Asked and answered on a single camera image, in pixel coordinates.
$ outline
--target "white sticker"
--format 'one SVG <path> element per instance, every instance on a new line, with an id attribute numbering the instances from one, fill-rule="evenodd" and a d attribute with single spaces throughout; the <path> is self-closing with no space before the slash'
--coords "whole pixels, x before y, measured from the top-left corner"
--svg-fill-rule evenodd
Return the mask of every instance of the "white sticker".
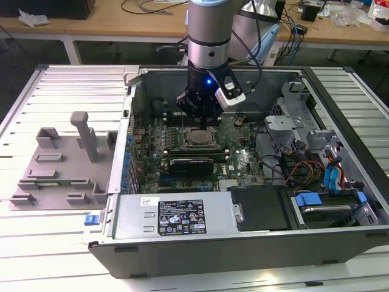
<path id="1" fill-rule="evenodd" d="M 152 196 L 152 197 L 141 197 L 140 198 L 140 205 L 141 206 L 158 206 L 159 197 L 158 196 Z"/>

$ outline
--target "power supply label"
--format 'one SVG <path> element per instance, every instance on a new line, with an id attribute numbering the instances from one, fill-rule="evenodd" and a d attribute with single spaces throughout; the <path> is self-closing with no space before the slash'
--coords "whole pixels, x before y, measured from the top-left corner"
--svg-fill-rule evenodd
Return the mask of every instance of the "power supply label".
<path id="1" fill-rule="evenodd" d="M 158 202 L 159 235 L 207 233 L 202 200 Z"/>

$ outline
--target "blue latch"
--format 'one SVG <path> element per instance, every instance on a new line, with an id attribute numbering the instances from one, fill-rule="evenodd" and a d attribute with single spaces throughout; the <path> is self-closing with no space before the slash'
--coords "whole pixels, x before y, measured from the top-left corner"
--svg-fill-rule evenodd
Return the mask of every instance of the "blue latch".
<path id="1" fill-rule="evenodd" d="M 98 218 L 99 218 L 98 215 L 89 214 L 85 216 L 84 225 L 85 226 L 99 225 Z"/>
<path id="2" fill-rule="evenodd" d="M 366 196 L 363 192 L 358 192 L 358 199 L 361 204 L 367 202 Z"/>
<path id="3" fill-rule="evenodd" d="M 299 207 L 322 204 L 318 193 L 299 193 L 295 199 Z"/>

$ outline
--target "white paper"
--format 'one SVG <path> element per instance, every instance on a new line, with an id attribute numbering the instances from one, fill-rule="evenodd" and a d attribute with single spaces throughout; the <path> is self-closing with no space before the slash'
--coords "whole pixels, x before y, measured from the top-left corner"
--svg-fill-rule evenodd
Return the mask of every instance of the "white paper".
<path id="1" fill-rule="evenodd" d="M 50 23 L 46 15 L 31 15 L 19 9 L 19 20 L 30 27 Z"/>
<path id="2" fill-rule="evenodd" d="M 159 197 L 158 196 L 150 196 L 150 197 L 141 197 L 140 206 L 158 206 Z"/>
<path id="3" fill-rule="evenodd" d="M 367 14 L 366 12 L 361 12 L 361 14 L 358 16 L 357 18 L 357 21 L 359 23 L 364 23 L 364 24 L 367 24 L 368 26 L 370 25 L 372 19 L 369 17 L 369 14 Z"/>

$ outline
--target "gray floor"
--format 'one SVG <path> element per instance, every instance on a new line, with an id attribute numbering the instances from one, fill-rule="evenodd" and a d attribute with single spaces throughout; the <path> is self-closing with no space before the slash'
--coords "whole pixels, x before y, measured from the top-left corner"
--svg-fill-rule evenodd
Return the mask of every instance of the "gray floor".
<path id="1" fill-rule="evenodd" d="M 65 49 L 60 41 L 22 40 L 21 44 L 39 63 L 68 64 Z M 84 64 L 176 64 L 181 53 L 174 50 L 156 52 L 158 44 L 121 43 L 121 54 L 116 54 L 114 45 L 107 42 L 79 42 Z M 10 43 L 7 52 L 0 52 L 0 121 L 28 81 L 35 65 L 28 55 Z M 364 64 L 358 60 L 364 51 L 340 50 L 333 61 L 327 60 L 328 50 L 305 49 L 297 53 L 294 66 L 349 66 L 375 88 L 379 80 L 389 72 L 389 55 L 383 52 L 370 54 Z M 378 96 L 389 104 L 389 78 L 380 86 Z"/>

